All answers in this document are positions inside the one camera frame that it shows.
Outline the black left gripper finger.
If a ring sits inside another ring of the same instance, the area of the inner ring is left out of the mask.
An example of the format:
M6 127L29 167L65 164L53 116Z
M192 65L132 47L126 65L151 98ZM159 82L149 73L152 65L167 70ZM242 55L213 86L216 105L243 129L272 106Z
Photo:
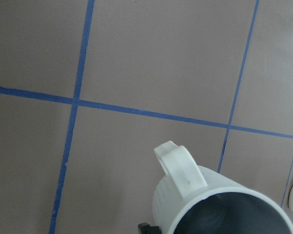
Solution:
M160 227L151 226L148 223L141 223L138 225L139 234L160 234Z

